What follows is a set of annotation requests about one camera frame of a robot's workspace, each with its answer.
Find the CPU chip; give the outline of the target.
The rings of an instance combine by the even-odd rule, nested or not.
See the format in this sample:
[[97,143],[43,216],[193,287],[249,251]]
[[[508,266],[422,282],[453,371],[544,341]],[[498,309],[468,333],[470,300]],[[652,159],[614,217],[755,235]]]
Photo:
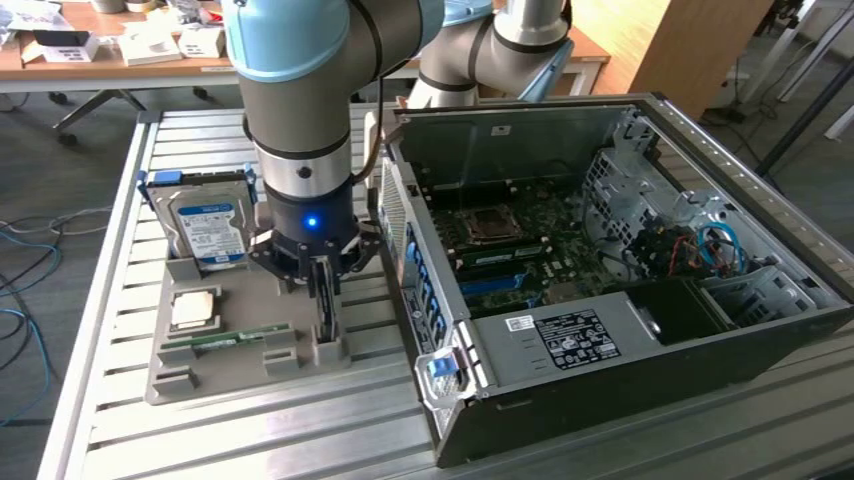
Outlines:
[[179,331],[205,326],[214,316],[214,300],[210,291],[178,295],[173,302],[171,329]]

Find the white small box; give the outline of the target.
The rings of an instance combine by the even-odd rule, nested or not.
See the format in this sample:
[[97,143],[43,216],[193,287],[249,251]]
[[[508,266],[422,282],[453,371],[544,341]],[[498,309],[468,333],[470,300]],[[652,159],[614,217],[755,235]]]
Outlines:
[[225,31],[222,27],[187,29],[183,31],[178,46],[189,58],[219,58],[225,48]]

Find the grey wheeled desk foot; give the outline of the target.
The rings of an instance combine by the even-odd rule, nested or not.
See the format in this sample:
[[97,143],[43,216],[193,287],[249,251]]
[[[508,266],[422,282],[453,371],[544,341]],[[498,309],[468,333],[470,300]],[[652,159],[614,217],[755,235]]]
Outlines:
[[53,126],[57,133],[57,140],[63,146],[75,146],[78,144],[78,137],[66,132],[66,129],[71,127],[81,119],[91,114],[101,106],[103,106],[110,100],[123,100],[138,112],[146,111],[147,108],[139,101],[137,96],[130,90],[126,89],[105,89],[99,90],[90,99],[78,106]]

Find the white flat box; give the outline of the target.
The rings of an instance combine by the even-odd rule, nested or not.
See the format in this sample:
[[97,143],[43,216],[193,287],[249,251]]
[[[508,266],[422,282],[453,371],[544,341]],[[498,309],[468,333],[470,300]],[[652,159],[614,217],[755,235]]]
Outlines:
[[131,33],[118,38],[125,64],[141,66],[183,59],[171,34]]

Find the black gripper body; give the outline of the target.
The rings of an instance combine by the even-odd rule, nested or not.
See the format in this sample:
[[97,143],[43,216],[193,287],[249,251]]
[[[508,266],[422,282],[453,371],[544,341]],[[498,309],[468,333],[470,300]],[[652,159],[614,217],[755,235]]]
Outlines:
[[265,183],[272,210],[273,249],[298,258],[301,245],[309,256],[341,254],[360,233],[354,214],[353,184],[346,181],[320,197],[285,195]]

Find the graphics card with metal bracket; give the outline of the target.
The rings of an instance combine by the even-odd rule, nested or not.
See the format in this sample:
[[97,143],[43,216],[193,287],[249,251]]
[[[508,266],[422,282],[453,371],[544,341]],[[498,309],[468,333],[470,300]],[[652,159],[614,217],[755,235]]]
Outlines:
[[340,326],[337,320],[337,275],[326,257],[320,257],[313,260],[312,273],[320,317],[318,342],[330,343],[338,339]]

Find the grey disk bay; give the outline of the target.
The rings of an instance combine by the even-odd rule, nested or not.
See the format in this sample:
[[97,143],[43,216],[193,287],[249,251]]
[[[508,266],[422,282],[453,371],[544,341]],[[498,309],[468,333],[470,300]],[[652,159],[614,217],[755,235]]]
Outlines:
[[731,278],[712,277],[700,284],[740,327],[817,309],[816,301],[777,266]]

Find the grey power supply unit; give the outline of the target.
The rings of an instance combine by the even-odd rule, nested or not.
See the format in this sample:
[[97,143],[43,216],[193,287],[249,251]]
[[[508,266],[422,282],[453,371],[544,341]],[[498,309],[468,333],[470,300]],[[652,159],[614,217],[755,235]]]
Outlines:
[[617,292],[477,319],[490,385],[516,390],[572,378],[661,352],[645,318]]

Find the black open PC case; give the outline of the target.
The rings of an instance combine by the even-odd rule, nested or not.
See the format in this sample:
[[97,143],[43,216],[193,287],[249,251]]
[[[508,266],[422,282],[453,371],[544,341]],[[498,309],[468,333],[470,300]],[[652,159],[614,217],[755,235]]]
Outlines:
[[[384,262],[441,466],[600,426],[764,374],[854,321],[854,257],[672,102],[650,94],[540,104],[393,109],[384,124],[378,215]],[[585,193],[597,152],[654,187],[658,216],[626,244],[600,229]],[[428,206],[434,188],[553,179],[586,198],[582,229],[629,269],[624,292],[664,345],[622,365],[500,390]],[[737,326],[700,282],[777,266],[817,309]],[[456,352],[464,372],[434,379]]]

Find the green motherboard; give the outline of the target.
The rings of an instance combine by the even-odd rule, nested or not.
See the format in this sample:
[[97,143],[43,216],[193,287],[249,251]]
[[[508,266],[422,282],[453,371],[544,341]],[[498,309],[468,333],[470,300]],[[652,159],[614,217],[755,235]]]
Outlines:
[[[505,204],[518,221],[524,237],[508,242],[473,245],[466,242],[462,211]],[[586,198],[573,186],[553,179],[504,182],[458,188],[434,188],[428,206],[458,285],[478,279],[526,273],[518,290],[464,296],[474,319],[597,296],[625,279],[629,269],[612,271],[601,248],[608,240],[592,239],[582,229]],[[462,254],[506,246],[542,244],[533,258],[462,266]]]

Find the wooden cabinet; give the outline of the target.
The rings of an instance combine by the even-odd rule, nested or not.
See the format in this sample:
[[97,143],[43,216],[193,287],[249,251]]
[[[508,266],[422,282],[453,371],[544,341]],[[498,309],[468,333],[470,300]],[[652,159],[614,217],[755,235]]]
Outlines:
[[573,0],[573,26],[610,54],[592,93],[660,92],[699,118],[772,3]]

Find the blue case latch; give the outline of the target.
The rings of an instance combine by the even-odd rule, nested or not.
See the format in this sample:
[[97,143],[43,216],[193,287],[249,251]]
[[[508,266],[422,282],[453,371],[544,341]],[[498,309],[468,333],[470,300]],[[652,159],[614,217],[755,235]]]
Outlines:
[[428,372],[434,379],[460,377],[464,372],[464,363],[460,354],[446,352],[432,358],[428,361]]

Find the grey parts rack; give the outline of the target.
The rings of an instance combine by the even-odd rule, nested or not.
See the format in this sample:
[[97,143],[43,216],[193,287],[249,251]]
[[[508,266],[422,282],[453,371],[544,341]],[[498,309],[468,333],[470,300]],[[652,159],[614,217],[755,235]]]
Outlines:
[[[171,329],[173,302],[182,293],[210,291],[214,316],[205,326]],[[206,396],[237,393],[282,381],[349,368],[352,345],[338,305],[338,339],[318,342],[318,304],[309,288],[286,284],[254,262],[202,272],[191,259],[171,259],[158,307],[157,329],[145,399],[163,405]],[[258,342],[202,351],[165,350],[163,342],[289,323],[292,328]]]

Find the CPU socket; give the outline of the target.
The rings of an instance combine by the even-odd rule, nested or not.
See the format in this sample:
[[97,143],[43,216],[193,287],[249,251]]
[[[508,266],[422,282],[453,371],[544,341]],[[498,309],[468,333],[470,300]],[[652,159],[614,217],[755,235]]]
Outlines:
[[461,215],[469,244],[486,245],[524,237],[522,227],[505,204],[464,210]]

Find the perforated metal drive cage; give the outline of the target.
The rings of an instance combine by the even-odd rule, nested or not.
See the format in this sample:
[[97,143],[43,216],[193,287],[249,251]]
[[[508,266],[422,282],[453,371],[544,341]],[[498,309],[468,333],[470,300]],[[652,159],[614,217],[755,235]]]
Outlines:
[[629,244],[658,216],[649,202],[653,184],[618,165],[617,149],[610,147],[597,152],[584,187],[593,212],[600,217],[600,229]]

